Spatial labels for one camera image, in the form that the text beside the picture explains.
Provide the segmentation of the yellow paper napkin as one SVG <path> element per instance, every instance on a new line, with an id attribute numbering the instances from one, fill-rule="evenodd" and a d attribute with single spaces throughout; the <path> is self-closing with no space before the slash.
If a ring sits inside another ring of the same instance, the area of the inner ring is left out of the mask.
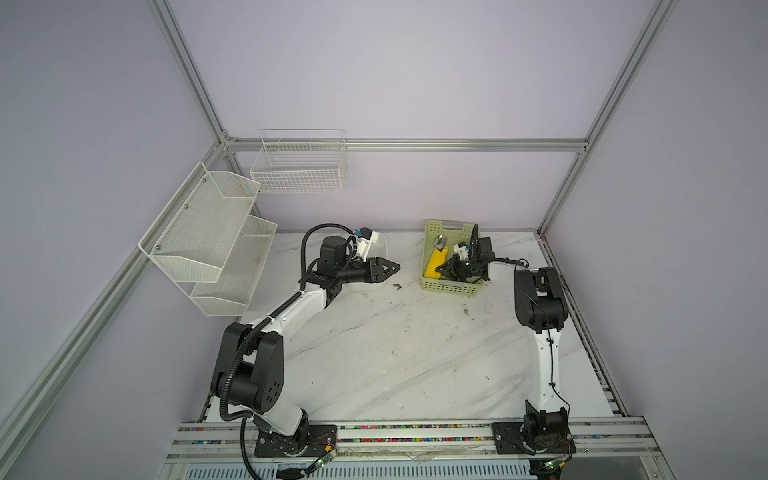
<path id="1" fill-rule="evenodd" d="M 423 277 L 427 279 L 440 279 L 441 273 L 437 269 L 446 263 L 448 253 L 447 247 L 442 249 L 434 248 L 424 269 Z"/>

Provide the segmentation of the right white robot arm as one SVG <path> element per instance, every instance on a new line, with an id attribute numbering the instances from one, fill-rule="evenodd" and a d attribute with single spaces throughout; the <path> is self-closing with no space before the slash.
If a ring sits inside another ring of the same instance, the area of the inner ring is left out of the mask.
<path id="1" fill-rule="evenodd" d="M 569 311 L 557 270 L 532 269 L 524 258 L 498 257 L 488 237 L 460 242 L 452 250 L 436 272 L 451 280 L 481 280 L 510 287 L 515 318 L 527 330 L 532 391 L 517 434 L 519 448 L 538 454 L 568 446 L 571 404 L 561 392 L 560 343 Z"/>

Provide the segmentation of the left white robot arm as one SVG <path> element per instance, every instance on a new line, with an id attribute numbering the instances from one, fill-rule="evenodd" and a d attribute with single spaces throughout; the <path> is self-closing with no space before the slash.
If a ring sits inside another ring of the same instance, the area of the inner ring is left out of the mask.
<path id="1" fill-rule="evenodd" d="M 286 341 L 328 308 L 346 284 L 382 284 L 400 270 L 396 262 L 370 253 L 382 235 L 324 223 L 304 235 L 297 289 L 272 312 L 224 331 L 210 393 L 219 399 L 224 422 L 253 424 L 258 440 L 288 456 L 310 444 L 308 413 L 282 397 Z"/>

